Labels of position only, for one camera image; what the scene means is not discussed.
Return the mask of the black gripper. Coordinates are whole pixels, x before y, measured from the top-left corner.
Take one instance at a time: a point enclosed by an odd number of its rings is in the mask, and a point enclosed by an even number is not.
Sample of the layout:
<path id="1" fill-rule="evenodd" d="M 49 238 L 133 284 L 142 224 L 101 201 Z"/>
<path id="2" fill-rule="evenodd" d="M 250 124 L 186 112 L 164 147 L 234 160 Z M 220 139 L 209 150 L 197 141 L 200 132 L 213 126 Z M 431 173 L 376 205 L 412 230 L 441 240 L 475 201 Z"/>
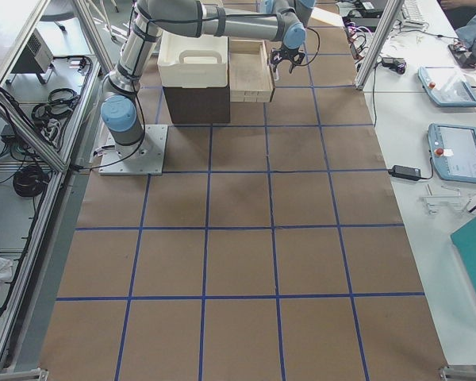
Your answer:
<path id="1" fill-rule="evenodd" d="M 290 62 L 289 73 L 292 74 L 296 66 L 302 65 L 305 53 L 299 48 L 287 48 L 282 45 L 280 48 L 272 48 L 270 53 L 270 65 L 274 79 L 279 79 L 278 65 L 287 60 Z"/>

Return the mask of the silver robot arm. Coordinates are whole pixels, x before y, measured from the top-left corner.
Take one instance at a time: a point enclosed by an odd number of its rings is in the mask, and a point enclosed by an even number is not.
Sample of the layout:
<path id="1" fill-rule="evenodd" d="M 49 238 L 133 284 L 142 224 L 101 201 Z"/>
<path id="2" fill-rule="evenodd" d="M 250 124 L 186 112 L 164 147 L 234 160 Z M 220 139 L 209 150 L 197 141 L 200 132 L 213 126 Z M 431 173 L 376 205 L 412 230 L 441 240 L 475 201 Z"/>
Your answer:
<path id="1" fill-rule="evenodd" d="M 262 1 L 259 11 L 205 1 L 138 1 L 132 31 L 105 84 L 102 120 L 119 152 L 142 144 L 135 98 L 155 48 L 171 120 L 223 124 L 229 102 L 269 102 L 282 61 L 299 67 L 313 1 Z"/>

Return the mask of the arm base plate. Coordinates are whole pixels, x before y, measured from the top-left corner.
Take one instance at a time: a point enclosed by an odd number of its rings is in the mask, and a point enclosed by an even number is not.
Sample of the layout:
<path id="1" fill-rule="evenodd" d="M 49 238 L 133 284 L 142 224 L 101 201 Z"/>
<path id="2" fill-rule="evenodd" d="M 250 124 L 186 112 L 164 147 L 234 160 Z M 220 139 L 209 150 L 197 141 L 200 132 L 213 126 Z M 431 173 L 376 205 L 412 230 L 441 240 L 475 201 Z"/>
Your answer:
<path id="1" fill-rule="evenodd" d="M 100 175 L 162 175 L 168 125 L 146 125 L 146 136 L 136 146 L 116 145 L 111 133 L 97 171 Z"/>

